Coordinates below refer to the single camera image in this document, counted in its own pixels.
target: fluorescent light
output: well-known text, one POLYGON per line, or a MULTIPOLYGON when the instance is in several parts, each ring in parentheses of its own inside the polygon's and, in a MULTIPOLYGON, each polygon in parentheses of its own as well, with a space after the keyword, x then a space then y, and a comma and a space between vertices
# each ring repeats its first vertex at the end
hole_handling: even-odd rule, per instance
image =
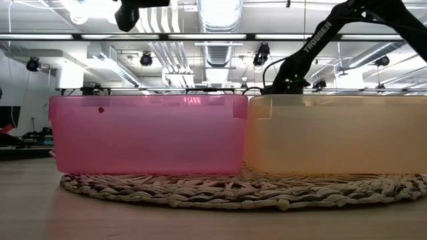
POLYGON ((0 39, 73 40, 73 36, 71 34, 0 34, 0 39))
POLYGON ((119 88, 119 89, 111 89, 112 91, 139 91, 139 89, 134 88, 134 89, 130 89, 130 88, 119 88))
POLYGON ((246 34, 217 34, 217 33, 200 33, 200 34, 169 34, 169 39, 245 39, 246 34))
MULTIPOLYGON (((311 33, 308 33, 305 35, 306 37, 311 36, 311 33)), ((274 40, 274 39, 280 39, 280 40, 304 40, 304 34, 257 34, 255 35, 255 39, 260 40, 274 40)))
POLYGON ((149 35, 149 34, 117 34, 117 35, 107 35, 107 34, 84 34, 81 36, 86 40, 108 40, 108 39, 121 39, 121 40, 138 40, 138 39, 149 39, 157 40, 159 35, 149 35))
POLYGON ((147 88, 150 91, 185 91, 185 88, 147 88))
POLYGON ((197 47, 213 46, 213 47, 241 47, 243 43, 194 43, 197 47))
POLYGON ((389 35, 342 35, 341 40, 402 40, 402 37, 397 34, 389 35))
POLYGON ((137 79, 133 78, 129 73, 126 72, 125 69, 122 69, 113 59, 108 58, 105 56, 104 53, 99 53, 102 56, 102 59, 97 56, 92 56, 94 59, 98 59, 100 64, 105 64, 108 69, 111 69, 112 71, 117 74, 121 79, 131 83, 132 85, 135 85, 136 87, 141 87, 141 85, 138 83, 137 79))

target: black camera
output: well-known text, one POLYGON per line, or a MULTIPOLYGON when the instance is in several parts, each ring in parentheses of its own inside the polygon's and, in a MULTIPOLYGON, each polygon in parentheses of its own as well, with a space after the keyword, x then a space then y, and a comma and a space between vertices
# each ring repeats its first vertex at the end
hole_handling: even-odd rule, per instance
POLYGON ((141 58, 141 60, 139 60, 139 62, 144 67, 151 66, 151 64, 153 64, 153 58, 151 57, 151 53, 150 52, 143 52, 142 58, 141 58))
POLYGON ((117 26, 122 31, 131 31, 138 22, 140 8, 167 7, 169 4, 170 0, 121 0, 121 7, 114 14, 117 26))
POLYGON ((38 72, 41 69, 41 64, 38 57, 30 57, 27 62, 27 70, 32 72, 38 72))
POLYGON ((269 54, 270 47, 268 47, 268 43, 261 43, 260 48, 254 57, 254 65, 262 66, 268 60, 269 54))

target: metal frame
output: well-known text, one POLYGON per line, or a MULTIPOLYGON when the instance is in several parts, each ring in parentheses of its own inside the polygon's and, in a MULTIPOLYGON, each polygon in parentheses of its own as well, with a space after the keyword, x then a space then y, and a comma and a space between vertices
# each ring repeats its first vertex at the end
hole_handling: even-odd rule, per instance
MULTIPOLYGON (((114 88, 114 87, 102 87, 102 88, 92 88, 92 87, 82 87, 82 88, 73 88, 73 89, 56 89, 61 92, 61 95, 64 96, 66 91, 83 91, 83 90, 94 90, 94 91, 108 91, 108 95, 111 95, 113 91, 160 91, 160 92, 185 92, 185 94, 190 91, 203 91, 216 92, 216 91, 230 91, 233 94, 236 92, 243 92, 246 89, 244 88, 216 88, 216 87, 189 87, 189 88, 166 88, 166 87, 140 87, 140 88, 114 88)), ((257 89, 250 89, 249 91, 258 92, 257 89)), ((304 93, 319 93, 319 92, 368 92, 368 93, 381 93, 381 92, 427 92, 427 88, 423 89, 334 89, 334 88, 325 88, 325 89, 304 89, 304 93)))
MULTIPOLYGON (((281 41, 302 42, 310 33, 0 33, 0 41, 281 41)), ((397 34, 337 34, 331 42, 404 42, 397 34)))

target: ceiling pipe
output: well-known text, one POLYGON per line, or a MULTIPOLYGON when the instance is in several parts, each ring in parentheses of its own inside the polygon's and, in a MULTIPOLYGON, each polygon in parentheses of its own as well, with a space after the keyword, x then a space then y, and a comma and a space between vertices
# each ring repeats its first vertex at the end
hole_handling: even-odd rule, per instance
POLYGON ((408 80, 408 79, 413 79, 415 77, 419 77, 419 76, 425 74, 426 70, 427 70, 427 66, 421 67, 419 69, 415 69, 413 71, 410 71, 409 73, 405 73, 405 74, 403 74, 401 76, 392 77, 390 79, 381 81, 381 84, 385 84, 387 86, 391 86, 391 85, 399 83, 401 81, 405 81, 405 80, 408 80))
MULTIPOLYGON (((420 18, 420 21, 423 22, 424 25, 427 25, 427 15, 420 18)), ((403 47, 406 46, 407 42, 403 43, 379 43, 365 52, 359 54, 358 56, 353 57, 348 62, 348 66, 350 68, 359 68, 363 67, 366 64, 372 63, 375 60, 403 47)))
MULTIPOLYGON (((151 30, 151 27, 150 27, 149 21, 148 21, 148 10, 146 8, 140 9, 139 14, 141 17, 139 18, 138 23, 140 23, 140 24, 137 23, 136 26, 138 26, 138 25, 142 26, 142 29, 138 28, 140 30, 140 32, 152 33, 153 31, 151 30)), ((159 43, 150 42, 149 46, 150 46, 151 50, 154 51, 157 58, 161 59, 160 63, 163 65, 163 67, 166 68, 169 73, 173 73, 173 67, 171 65, 169 65, 169 63, 166 61, 166 56, 164 55, 163 51, 161 50, 159 43)))
MULTIPOLYGON (((152 7, 151 8, 151 27, 153 28, 155 33, 160 33, 160 28, 159 28, 159 24, 157 23, 157 7, 152 7)), ((160 42, 159 43, 160 49, 159 51, 161 51, 163 54, 163 56, 165 56, 165 62, 167 62, 167 64, 173 69, 173 72, 177 73, 178 72, 178 67, 175 63, 175 60, 173 59, 173 56, 170 52, 170 50, 167 48, 167 45, 165 42, 160 42)))
MULTIPOLYGON (((171 2, 171 9, 172 9, 172 29, 174 33, 180 33, 181 29, 179 28, 178 23, 178 1, 172 0, 171 2)), ((183 67, 187 73, 191 73, 191 69, 189 68, 189 62, 187 59, 187 53, 185 52, 184 44, 182 41, 175 43, 176 49, 178 51, 178 55, 181 56, 181 60, 183 63, 183 67)))
MULTIPOLYGON (((168 19, 167 15, 168 15, 168 8, 163 7, 161 9, 161 27, 163 28, 163 31, 165 33, 170 33, 171 29, 169 28, 169 19, 168 19)), ((183 61, 181 59, 181 55, 179 54, 179 51, 176 47, 175 42, 169 42, 168 45, 169 45, 168 49, 172 49, 173 53, 175 53, 176 59, 178 60, 179 72, 182 72, 182 73, 185 72, 185 66, 183 64, 183 61)))
MULTIPOLYGON (((242 17, 243 0, 198 0, 200 31, 203 33, 233 33, 238 30, 242 17)), ((233 47, 205 46, 203 55, 206 67, 225 67, 230 64, 233 47)), ((224 83, 228 69, 206 69, 208 81, 224 83)))

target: beige plastic bin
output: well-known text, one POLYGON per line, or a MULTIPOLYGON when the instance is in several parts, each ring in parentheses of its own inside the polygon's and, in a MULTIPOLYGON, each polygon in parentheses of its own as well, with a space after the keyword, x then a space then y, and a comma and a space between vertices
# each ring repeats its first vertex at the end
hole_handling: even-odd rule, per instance
POLYGON ((427 173, 427 97, 254 97, 247 134, 270 173, 427 173))

